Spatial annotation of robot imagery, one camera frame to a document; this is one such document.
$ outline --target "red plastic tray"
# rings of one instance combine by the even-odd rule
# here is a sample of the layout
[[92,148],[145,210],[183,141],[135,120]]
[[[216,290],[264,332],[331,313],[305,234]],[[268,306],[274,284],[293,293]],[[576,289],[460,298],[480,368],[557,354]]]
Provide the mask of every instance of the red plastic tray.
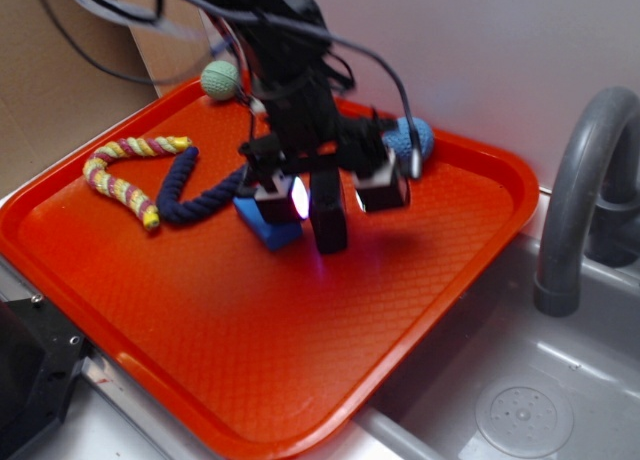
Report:
[[[538,184],[514,155],[436,132],[407,209],[362,213],[345,177],[349,248],[321,256],[309,224],[269,252],[232,207],[149,234],[82,178],[107,141],[188,135],[195,197],[241,165],[248,121],[185,85],[13,196],[0,252],[209,447],[272,459],[348,420],[529,219]],[[109,172],[153,198],[171,161]]]

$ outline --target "cardboard box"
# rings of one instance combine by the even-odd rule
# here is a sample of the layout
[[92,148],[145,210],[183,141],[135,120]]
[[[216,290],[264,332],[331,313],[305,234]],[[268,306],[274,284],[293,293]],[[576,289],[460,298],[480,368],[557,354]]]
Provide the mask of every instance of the cardboard box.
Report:
[[[72,0],[49,0],[86,51],[146,76],[129,29]],[[0,0],[0,197],[157,98],[151,86],[106,75],[77,55],[37,0]]]
[[[155,0],[122,0],[136,5],[155,8]],[[217,31],[205,27],[201,12],[193,5],[183,0],[164,0],[165,18],[175,25],[183,27],[188,33],[185,38],[169,35],[158,35],[156,32],[135,28],[133,38],[140,50],[140,54],[153,79],[166,79],[183,75],[200,75],[200,72],[211,61],[209,38],[217,38]],[[173,90],[173,86],[158,85],[158,95]]]

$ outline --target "wire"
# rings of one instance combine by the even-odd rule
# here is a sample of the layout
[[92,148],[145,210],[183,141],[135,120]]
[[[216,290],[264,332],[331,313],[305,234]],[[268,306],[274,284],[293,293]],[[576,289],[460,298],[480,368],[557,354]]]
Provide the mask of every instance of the wire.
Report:
[[89,0],[93,3],[96,3],[98,5],[100,5],[103,8],[106,8],[107,10],[120,15],[121,17],[124,17],[128,20],[133,20],[135,22],[139,22],[139,23],[150,23],[150,24],[155,24],[157,23],[161,18],[162,18],[162,13],[164,11],[164,0],[155,0],[156,1],[156,8],[155,8],[155,16],[153,17],[143,17],[140,15],[135,15],[131,12],[128,12],[122,8],[118,8],[114,3],[109,2],[107,0]]
[[73,39],[73,37],[69,34],[69,32],[60,23],[60,20],[58,19],[53,9],[51,8],[51,5],[49,4],[48,0],[38,0],[38,1],[42,6],[42,8],[44,9],[47,17],[49,17],[49,20],[51,21],[51,23],[53,23],[53,26],[56,28],[56,30],[58,30],[58,32],[67,41],[69,46],[71,46],[71,48],[73,48],[73,50],[75,50],[75,52],[78,55],[80,55],[85,61],[87,61],[89,64],[91,64],[93,67],[97,68],[101,72],[111,75],[112,77],[119,78],[121,80],[126,80],[128,82],[138,83],[141,85],[151,85],[151,86],[175,85],[176,83],[183,82],[187,78],[191,77],[197,70],[200,70],[200,65],[207,58],[210,57],[209,52],[207,52],[206,55],[204,55],[200,60],[198,60],[198,62],[194,64],[193,67],[189,68],[188,70],[178,75],[175,75],[173,77],[162,78],[157,80],[154,80],[148,77],[139,77],[135,75],[129,75],[126,73],[118,72],[116,70],[113,70],[99,63],[97,60],[91,57],[87,52],[85,52],[82,49],[82,47],[80,47],[80,45],[78,45],[78,43]]
[[292,32],[301,33],[303,35],[317,38],[319,40],[325,40],[328,42],[335,42],[337,44],[343,45],[347,48],[355,50],[363,55],[368,56],[373,59],[375,62],[380,65],[385,72],[391,77],[393,82],[396,85],[398,93],[400,95],[400,100],[402,101],[402,106],[405,112],[405,116],[407,118],[407,123],[409,127],[409,136],[411,137],[411,150],[412,150],[412,158],[410,164],[410,175],[414,179],[418,179],[422,176],[422,162],[421,162],[421,154],[420,154],[420,134],[418,133],[418,129],[415,126],[413,121],[413,116],[411,115],[411,107],[409,105],[409,97],[407,96],[407,92],[404,88],[404,84],[402,83],[402,79],[400,76],[393,70],[391,65],[389,65],[379,54],[374,52],[373,50],[347,40],[340,35],[336,35],[334,33],[329,32],[327,29],[312,25],[310,23],[299,22],[296,20],[292,20],[287,17],[282,17],[279,15],[273,15],[270,13],[261,12],[259,15],[256,15],[254,12],[244,12],[244,11],[236,11],[236,10],[228,10],[224,8],[217,7],[205,0],[186,0],[189,3],[192,3],[196,7],[204,10],[210,15],[214,17],[224,18],[227,21],[232,21],[236,23],[241,23],[245,25],[268,25],[283,28]]
[[[303,45],[305,47],[314,48],[316,45],[313,45],[311,42],[301,38],[299,35],[292,35],[291,33],[284,33],[282,36],[285,36],[292,42],[296,42],[299,45]],[[329,80],[334,80],[338,85],[331,85],[331,89],[335,91],[338,95],[344,95],[349,90],[353,90],[356,87],[356,79],[353,74],[353,69],[347,63],[347,61],[331,50],[327,50],[326,55],[338,61],[343,68],[346,70],[346,75],[336,71],[331,67],[328,63],[322,62],[321,70],[325,75],[329,78]]]

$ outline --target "white wall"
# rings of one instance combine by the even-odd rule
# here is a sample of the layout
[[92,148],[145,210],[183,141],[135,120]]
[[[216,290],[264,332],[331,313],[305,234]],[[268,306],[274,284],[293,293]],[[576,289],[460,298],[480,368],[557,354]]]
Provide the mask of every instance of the white wall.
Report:
[[[317,1],[332,31],[398,70],[416,116],[516,152],[544,186],[593,95],[640,93],[640,0]],[[379,68],[349,58],[354,98],[401,113]]]

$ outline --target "black bracket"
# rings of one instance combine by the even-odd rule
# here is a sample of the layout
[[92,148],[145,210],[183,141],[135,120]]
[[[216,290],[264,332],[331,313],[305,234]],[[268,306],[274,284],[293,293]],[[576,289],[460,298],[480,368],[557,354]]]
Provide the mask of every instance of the black bracket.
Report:
[[42,295],[0,301],[0,460],[64,421],[88,348]]

